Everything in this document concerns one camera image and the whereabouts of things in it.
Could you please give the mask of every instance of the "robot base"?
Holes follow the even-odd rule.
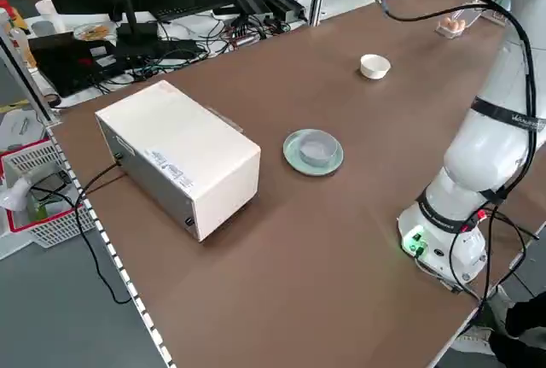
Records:
[[[417,203],[400,215],[398,230],[402,236],[402,249],[407,254],[415,258],[417,252],[422,251],[419,261],[451,287],[458,287],[450,270],[449,258],[454,234],[442,231],[428,222]],[[451,258],[459,281],[466,284],[478,276],[487,261],[485,239],[478,227],[457,238]]]

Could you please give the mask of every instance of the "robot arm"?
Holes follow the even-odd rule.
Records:
[[[489,200],[486,192],[497,191],[521,167],[529,154],[529,130],[537,133],[537,149],[546,141],[541,76],[546,76],[546,0],[512,0],[511,12],[531,40],[538,119],[527,116],[526,60],[518,34],[507,26],[497,61],[445,154],[444,167],[398,219],[403,249],[454,285],[473,280],[487,261],[479,219],[457,239],[461,224]]]

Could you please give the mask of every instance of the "metal side panel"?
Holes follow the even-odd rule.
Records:
[[[198,239],[192,200],[152,166],[144,156],[133,150],[110,126],[100,118],[97,120],[111,153],[113,155],[121,153],[124,156],[121,161],[123,171],[184,229]]]

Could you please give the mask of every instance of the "small white cup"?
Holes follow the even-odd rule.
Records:
[[[48,20],[55,27],[57,33],[66,32],[67,28],[62,21],[61,16],[57,13],[55,5],[51,0],[38,1],[35,5],[37,12],[42,15],[44,20]]]
[[[383,79],[391,69],[391,63],[379,55],[364,55],[360,58],[360,72],[368,79]]]

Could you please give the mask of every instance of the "brown table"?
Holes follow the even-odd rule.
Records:
[[[435,22],[401,24],[369,6],[158,78],[262,147],[258,195],[202,244],[129,178],[112,182],[119,173],[90,195],[178,366],[421,368],[472,312],[471,298],[403,253],[396,218],[441,167],[502,30],[481,20],[449,41]],[[392,62],[384,80],[359,75],[365,53]],[[54,129],[82,183],[111,163],[93,113],[152,81],[82,104]],[[334,176],[307,178],[283,160],[283,140],[305,127],[342,143]],[[533,230],[546,218],[545,174],[538,161],[505,209]],[[497,278],[519,246],[500,225],[495,235]]]

